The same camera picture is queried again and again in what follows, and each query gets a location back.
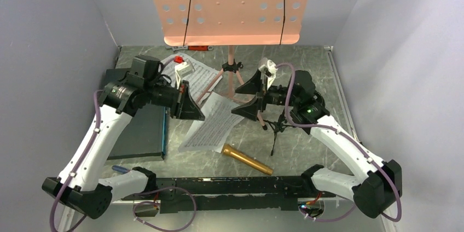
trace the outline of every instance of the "gray wall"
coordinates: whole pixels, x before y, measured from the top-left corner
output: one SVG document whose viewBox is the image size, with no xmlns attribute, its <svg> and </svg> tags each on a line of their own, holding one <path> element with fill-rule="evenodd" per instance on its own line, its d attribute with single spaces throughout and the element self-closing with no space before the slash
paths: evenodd
<svg viewBox="0 0 464 232">
<path fill-rule="evenodd" d="M 0 231 L 50 231 L 57 176 L 117 53 L 93 0 L 0 0 Z"/>
<path fill-rule="evenodd" d="M 400 231 L 464 227 L 463 0 L 358 0 L 335 44 L 359 137 L 403 168 Z"/>
<path fill-rule="evenodd" d="M 163 45 L 153 0 L 95 0 L 118 45 Z M 333 45 L 356 0 L 309 0 L 299 44 Z"/>
</svg>

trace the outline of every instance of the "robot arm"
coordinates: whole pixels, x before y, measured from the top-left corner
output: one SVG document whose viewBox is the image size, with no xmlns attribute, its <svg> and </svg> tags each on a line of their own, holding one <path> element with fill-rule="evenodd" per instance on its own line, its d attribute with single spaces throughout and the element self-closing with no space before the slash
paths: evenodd
<svg viewBox="0 0 464 232">
<path fill-rule="evenodd" d="M 177 62 L 185 71 L 193 71 L 188 67 L 189 63 Z M 95 219 L 104 213 L 112 201 L 156 189 L 156 174 L 141 167 L 111 178 L 99 179 L 99 176 L 119 135 L 145 104 L 168 107 L 173 118 L 205 119 L 189 94 L 188 82 L 182 81 L 182 75 L 187 73 L 176 72 L 176 89 L 161 77 L 163 68 L 158 59 L 136 56 L 122 80 L 105 86 L 98 100 L 100 117 L 95 115 L 75 155 L 58 178 L 49 177 L 44 181 L 42 189 L 45 192 L 56 197 L 64 189 L 59 196 L 64 205 Z"/>
<path fill-rule="evenodd" d="M 237 93 L 255 94 L 253 100 L 234 108 L 232 113 L 255 120 L 258 111 L 264 111 L 267 104 L 285 105 L 287 94 L 290 116 L 298 125 L 313 125 L 303 130 L 321 141 L 333 151 L 351 170 L 353 176 L 333 172 L 322 165 L 314 165 L 302 175 L 305 189 L 317 192 L 327 191 L 353 201 L 368 217 L 375 218 L 396 201 L 395 195 L 386 178 L 374 166 L 375 162 L 395 184 L 398 194 L 402 191 L 401 167 L 394 160 L 385 162 L 382 158 L 363 147 L 356 146 L 343 135 L 349 134 L 340 127 L 329 111 L 325 109 L 323 97 L 316 91 L 311 75 L 307 71 L 296 71 L 291 92 L 288 88 L 268 86 L 266 78 L 261 80 L 263 67 L 244 85 L 236 89 Z"/>
</svg>

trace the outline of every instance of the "sheet music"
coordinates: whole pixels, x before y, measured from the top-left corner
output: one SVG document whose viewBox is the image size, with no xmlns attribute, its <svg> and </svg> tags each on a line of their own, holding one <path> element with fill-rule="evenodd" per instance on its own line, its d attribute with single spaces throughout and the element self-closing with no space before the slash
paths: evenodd
<svg viewBox="0 0 464 232">
<path fill-rule="evenodd" d="M 191 94 L 193 100 L 196 101 L 196 99 L 201 95 L 201 92 L 209 85 L 209 83 L 211 81 L 213 81 L 214 77 L 219 73 L 219 71 L 216 71 L 215 69 L 213 69 L 213 68 L 211 68 L 209 66 L 206 66 L 202 62 L 197 61 L 196 59 L 190 57 L 189 55 L 187 55 L 185 53 L 172 54 L 171 56 L 169 56 L 169 57 L 165 58 L 164 60 L 162 60 L 162 62 L 165 63 L 167 60 L 169 60 L 171 58 L 174 58 L 175 56 L 180 56 L 180 57 L 182 57 L 184 59 L 189 60 L 192 63 L 194 69 L 195 69 L 194 73 L 185 76 L 183 79 L 187 80 L 189 82 L 190 94 Z M 169 63 L 164 68 L 164 71 L 163 71 L 163 74 L 168 75 L 169 77 L 171 77 L 171 80 L 172 80 L 171 86 L 173 86 L 173 87 L 176 84 L 176 75 L 174 73 L 174 66 L 176 64 L 177 63 L 175 63 L 175 62 Z M 219 83 L 219 81 L 221 79 L 222 79 L 222 76 L 219 77 L 219 79 L 213 84 L 213 87 L 211 87 L 210 90 L 214 89 L 214 87 L 216 87 L 216 85 Z M 208 97 L 208 95 L 209 94 L 206 94 L 200 100 L 200 103 L 202 103 Z"/>
<path fill-rule="evenodd" d="M 192 123 L 178 151 L 214 150 L 220 153 L 232 128 L 243 119 L 230 112 L 237 106 L 233 101 L 215 92 L 211 93 L 201 108 L 205 121 Z"/>
</svg>

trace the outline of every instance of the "gray marble surface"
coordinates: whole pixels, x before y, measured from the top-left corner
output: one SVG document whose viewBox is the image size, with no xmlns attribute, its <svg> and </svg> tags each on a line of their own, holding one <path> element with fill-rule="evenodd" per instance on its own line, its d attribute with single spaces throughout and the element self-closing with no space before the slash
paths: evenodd
<svg viewBox="0 0 464 232">
<path fill-rule="evenodd" d="M 228 47 L 214 47 L 213 51 L 181 51 L 217 70 L 227 62 Z M 134 56 L 143 54 L 159 58 L 160 60 L 172 54 L 164 46 L 158 47 L 122 47 L 117 63 L 118 68 L 131 66 Z M 344 129 L 346 125 L 345 113 L 342 110 L 341 100 L 334 80 L 334 73 L 330 67 L 327 55 L 322 47 L 306 47 L 292 45 L 256 45 L 236 46 L 235 60 L 241 61 L 244 68 L 240 73 L 247 81 L 255 73 L 258 61 L 261 57 L 267 57 L 275 63 L 290 62 L 295 69 L 309 71 L 316 89 L 325 101 L 326 108 Z M 214 89 L 215 92 L 227 91 L 227 74 Z M 288 68 L 281 68 L 277 73 L 274 85 L 287 85 L 290 76 Z M 239 82 L 234 78 L 235 87 Z M 278 119 L 282 112 L 282 106 L 269 105 L 263 113 L 263 118 L 271 121 Z M 243 163 L 213 151 L 184 152 L 179 153 L 177 148 L 182 143 L 191 121 L 169 119 L 167 155 L 164 161 L 139 161 L 133 159 L 107 161 L 102 177 L 115 175 L 111 165 L 121 165 L 127 168 L 142 166 L 155 172 L 158 177 L 248 177 L 265 176 Z M 277 135 L 276 148 L 273 156 L 270 156 L 274 135 L 269 128 L 264 131 L 258 122 L 244 119 L 237 124 L 227 138 L 228 143 L 251 157 L 267 164 L 274 169 L 273 176 L 300 175 L 314 164 L 341 173 L 350 173 L 345 164 L 335 156 L 320 141 L 307 135 L 301 129 L 287 128 L 285 132 Z"/>
</svg>

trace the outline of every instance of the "pink music stand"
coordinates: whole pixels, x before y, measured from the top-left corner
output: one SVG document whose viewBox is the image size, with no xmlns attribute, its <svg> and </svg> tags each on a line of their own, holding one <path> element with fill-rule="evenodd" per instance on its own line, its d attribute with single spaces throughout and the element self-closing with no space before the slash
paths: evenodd
<svg viewBox="0 0 464 232">
<path fill-rule="evenodd" d="M 232 45 L 292 44 L 298 41 L 301 20 L 308 0 L 285 0 L 286 21 L 282 30 L 283 0 L 153 0 L 170 46 L 229 45 L 227 64 L 234 64 Z M 186 31 L 187 17 L 189 24 Z M 204 90 L 201 99 L 218 73 Z M 240 72 L 233 71 L 240 82 Z M 229 72 L 228 97 L 234 98 L 234 78 Z M 258 119 L 265 127 L 261 116 Z"/>
</svg>

